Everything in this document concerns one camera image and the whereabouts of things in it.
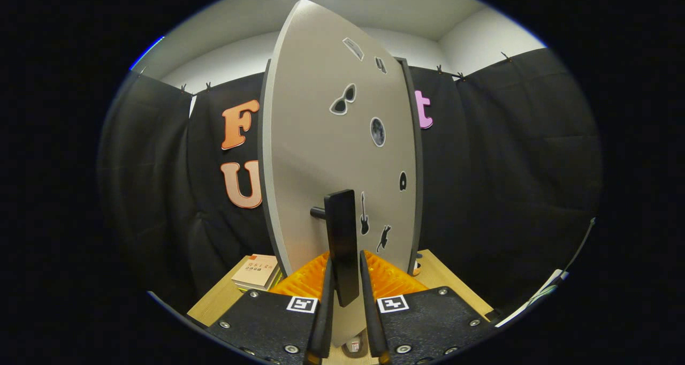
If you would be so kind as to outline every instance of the black fabric backdrop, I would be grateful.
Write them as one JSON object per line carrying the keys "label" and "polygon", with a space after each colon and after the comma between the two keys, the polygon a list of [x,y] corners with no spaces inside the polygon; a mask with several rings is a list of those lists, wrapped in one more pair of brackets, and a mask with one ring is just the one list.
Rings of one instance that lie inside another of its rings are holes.
{"label": "black fabric backdrop", "polygon": [[[565,267],[594,216],[601,158],[582,92],[548,49],[465,81],[409,67],[430,99],[421,130],[428,248],[504,314]],[[191,96],[132,75],[108,114],[101,147],[105,209],[144,285],[184,314],[243,255],[273,254],[262,206],[227,197],[220,166],[257,160],[256,123],[222,150],[225,109],[259,100],[264,73]]]}
{"label": "black fabric backdrop", "polygon": [[240,133],[245,143],[222,150],[223,111],[250,100],[260,99],[264,73],[249,75],[199,92],[188,127],[188,170],[193,194],[201,214],[201,229],[191,236],[193,274],[199,294],[205,294],[245,255],[273,255],[267,232],[264,208],[243,209],[233,204],[226,193],[220,166],[240,164],[238,187],[249,196],[249,172],[245,162],[257,160],[257,118],[252,115],[249,131]]}
{"label": "black fabric backdrop", "polygon": [[97,160],[120,253],[141,285],[186,310],[197,298],[188,254],[196,213],[186,168],[190,104],[191,94],[129,73],[105,118]]}
{"label": "black fabric backdrop", "polygon": [[547,48],[456,87],[469,136],[469,223],[445,248],[456,255],[439,257],[508,314],[565,267],[596,215],[597,129],[582,91]]}

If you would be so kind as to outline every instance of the guitar sticker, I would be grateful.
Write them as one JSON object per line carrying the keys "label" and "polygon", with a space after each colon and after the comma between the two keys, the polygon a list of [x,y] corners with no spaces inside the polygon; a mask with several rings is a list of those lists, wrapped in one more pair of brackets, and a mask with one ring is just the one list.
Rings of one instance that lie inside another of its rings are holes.
{"label": "guitar sticker", "polygon": [[359,221],[362,223],[362,235],[367,235],[369,233],[369,216],[367,215],[367,210],[364,208],[364,192],[362,191],[362,216],[359,217]]}
{"label": "guitar sticker", "polygon": [[380,252],[381,247],[383,250],[385,250],[385,246],[387,245],[387,233],[390,231],[391,227],[389,224],[387,224],[383,228],[383,234],[381,235],[381,241],[378,243],[378,247],[376,248],[376,254]]}
{"label": "guitar sticker", "polygon": [[407,189],[407,174],[402,171],[399,175],[399,191],[406,191]]}

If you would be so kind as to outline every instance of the book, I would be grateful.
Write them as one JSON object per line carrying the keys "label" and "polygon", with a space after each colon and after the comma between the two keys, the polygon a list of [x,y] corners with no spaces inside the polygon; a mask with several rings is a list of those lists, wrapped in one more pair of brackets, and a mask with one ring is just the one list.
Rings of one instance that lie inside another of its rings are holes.
{"label": "book", "polygon": [[[273,282],[271,282],[271,285],[269,286],[268,290],[271,290],[274,287],[276,287],[276,285],[278,285],[278,283],[281,282],[281,280],[283,279],[283,272],[281,272],[281,269],[276,268],[276,270],[277,270],[277,274],[274,276],[274,280],[273,280]],[[247,288],[247,287],[238,286],[238,290],[240,290],[240,292],[243,292],[243,293],[247,292],[247,290],[249,290],[249,289],[251,289],[251,287]]]}
{"label": "book", "polygon": [[276,256],[252,254],[231,280],[241,289],[268,290],[279,272]]}

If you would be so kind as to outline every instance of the white paper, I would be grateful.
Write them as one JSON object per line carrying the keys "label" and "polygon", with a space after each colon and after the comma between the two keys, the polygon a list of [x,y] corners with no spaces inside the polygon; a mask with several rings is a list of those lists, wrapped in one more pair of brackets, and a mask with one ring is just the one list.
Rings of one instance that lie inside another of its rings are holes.
{"label": "white paper", "polygon": [[[494,327],[495,327],[495,328],[499,328],[499,327],[502,326],[503,324],[506,324],[507,322],[511,321],[512,318],[518,316],[518,314],[521,314],[522,311],[526,310],[526,307],[528,306],[528,303],[530,302],[530,300],[533,299],[533,298],[535,298],[536,296],[538,296],[540,293],[542,293],[543,290],[546,289],[546,287],[548,287],[548,285],[550,284],[550,282],[552,282],[552,281],[553,281],[561,272],[562,272],[562,271],[559,270],[559,269],[555,270],[555,271],[552,273],[552,275],[550,275],[550,277],[548,278],[548,280],[546,280],[545,284],[542,285],[542,286],[540,287],[540,290],[538,290],[537,292],[535,292],[535,294],[533,294],[533,295],[528,299],[528,301],[526,301],[526,303],[524,303],[521,307],[519,307],[519,309],[517,309],[516,311],[514,311],[513,313],[511,313],[511,315],[509,315],[507,318],[505,318],[503,321],[501,321],[501,323],[496,324]],[[568,277],[568,272],[563,272],[563,274],[561,275],[561,279],[566,279],[566,277]]]}

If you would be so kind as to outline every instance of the sunglasses sticker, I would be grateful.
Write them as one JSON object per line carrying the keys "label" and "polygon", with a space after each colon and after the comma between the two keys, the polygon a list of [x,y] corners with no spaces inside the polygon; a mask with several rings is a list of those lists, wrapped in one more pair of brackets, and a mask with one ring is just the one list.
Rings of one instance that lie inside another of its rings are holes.
{"label": "sunglasses sticker", "polygon": [[341,97],[338,97],[333,101],[329,111],[332,114],[342,116],[347,113],[347,104],[354,102],[357,97],[357,87],[354,83],[345,87],[345,91],[342,93]]}

